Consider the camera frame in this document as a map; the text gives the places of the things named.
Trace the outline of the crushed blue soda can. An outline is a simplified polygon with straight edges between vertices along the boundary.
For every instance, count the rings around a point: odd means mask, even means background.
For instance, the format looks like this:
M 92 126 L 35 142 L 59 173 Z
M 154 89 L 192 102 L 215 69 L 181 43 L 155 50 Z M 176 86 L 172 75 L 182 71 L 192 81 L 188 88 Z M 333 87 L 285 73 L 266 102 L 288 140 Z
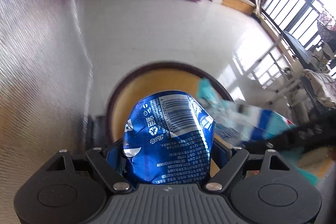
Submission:
M 126 176 L 136 184 L 193 184 L 210 172 L 215 120 L 179 90 L 152 94 L 131 111 L 123 134 Z

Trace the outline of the blue plastic snack bag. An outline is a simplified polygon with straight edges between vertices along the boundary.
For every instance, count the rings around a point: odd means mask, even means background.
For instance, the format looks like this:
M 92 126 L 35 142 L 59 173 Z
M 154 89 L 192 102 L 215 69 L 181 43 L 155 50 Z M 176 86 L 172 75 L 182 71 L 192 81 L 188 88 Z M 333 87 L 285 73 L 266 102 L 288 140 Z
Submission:
M 220 98 L 207 79 L 199 81 L 197 98 L 214 118 L 216 134 L 230 147 L 269 140 L 295 127 L 272 110 Z

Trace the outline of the silver foil table cover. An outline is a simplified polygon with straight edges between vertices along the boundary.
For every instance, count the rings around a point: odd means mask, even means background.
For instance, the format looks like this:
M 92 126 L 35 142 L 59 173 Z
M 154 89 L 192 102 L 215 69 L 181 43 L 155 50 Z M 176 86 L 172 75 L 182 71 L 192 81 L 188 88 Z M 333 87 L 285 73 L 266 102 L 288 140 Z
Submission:
M 92 83 L 83 27 L 84 0 L 1 0 L 1 175 L 82 146 Z

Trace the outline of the yellow wooden trash bin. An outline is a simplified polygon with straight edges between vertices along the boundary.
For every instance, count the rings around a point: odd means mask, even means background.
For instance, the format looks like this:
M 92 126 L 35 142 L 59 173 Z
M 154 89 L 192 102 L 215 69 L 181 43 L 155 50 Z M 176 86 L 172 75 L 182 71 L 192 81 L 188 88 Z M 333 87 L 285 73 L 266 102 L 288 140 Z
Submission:
M 133 181 L 167 184 L 212 177 L 214 116 L 200 104 L 199 84 L 231 96 L 208 73 L 183 63 L 152 63 L 129 73 L 107 108 L 107 135 L 122 140 L 121 172 Z

